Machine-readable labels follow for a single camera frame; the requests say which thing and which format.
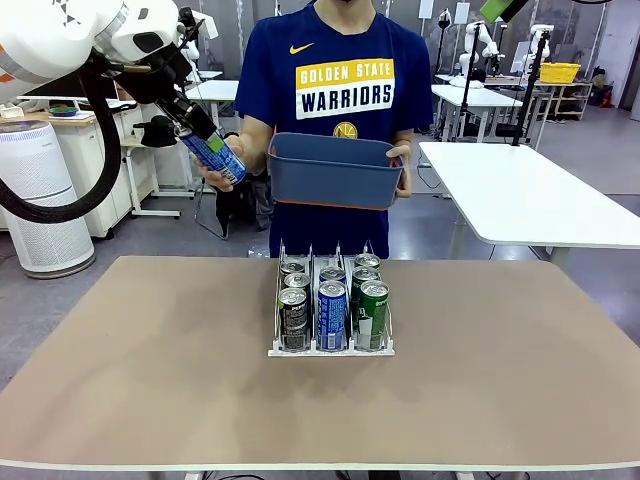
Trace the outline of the person's right hand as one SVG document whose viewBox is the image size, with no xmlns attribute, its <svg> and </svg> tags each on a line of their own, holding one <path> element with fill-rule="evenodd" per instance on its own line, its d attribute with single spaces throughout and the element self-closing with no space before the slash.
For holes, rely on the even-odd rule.
<svg viewBox="0 0 640 480">
<path fill-rule="evenodd" d="M 254 148 L 254 142 L 249 134 L 230 135 L 225 139 L 225 144 L 239 157 L 249 173 L 259 173 L 262 169 L 262 154 Z M 231 181 L 224 178 L 220 172 L 210 170 L 196 156 L 191 156 L 198 172 L 205 182 L 222 192 L 230 192 L 233 189 Z"/>
</svg>

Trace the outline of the person's left hand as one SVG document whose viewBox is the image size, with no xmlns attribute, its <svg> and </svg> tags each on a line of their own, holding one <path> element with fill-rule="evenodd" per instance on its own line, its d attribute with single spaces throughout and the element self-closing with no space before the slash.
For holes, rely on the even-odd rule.
<svg viewBox="0 0 640 480">
<path fill-rule="evenodd" d="M 406 141 L 400 141 L 387 153 L 387 157 L 394 167 L 401 167 L 401 175 L 396 187 L 395 198 L 406 199 L 412 194 L 412 179 L 410 172 L 410 160 L 412 155 L 411 145 Z"/>
</svg>

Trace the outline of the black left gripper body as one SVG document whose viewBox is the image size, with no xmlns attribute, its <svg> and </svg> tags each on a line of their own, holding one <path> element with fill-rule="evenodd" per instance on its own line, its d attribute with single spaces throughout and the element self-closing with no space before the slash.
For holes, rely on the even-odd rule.
<svg viewBox="0 0 640 480">
<path fill-rule="evenodd" d="M 175 87 L 182 87 L 191 73 L 189 61 L 174 44 L 145 57 L 142 66 L 149 66 L 151 70 L 119 75 L 119 86 L 141 104 L 172 99 Z"/>
</svg>

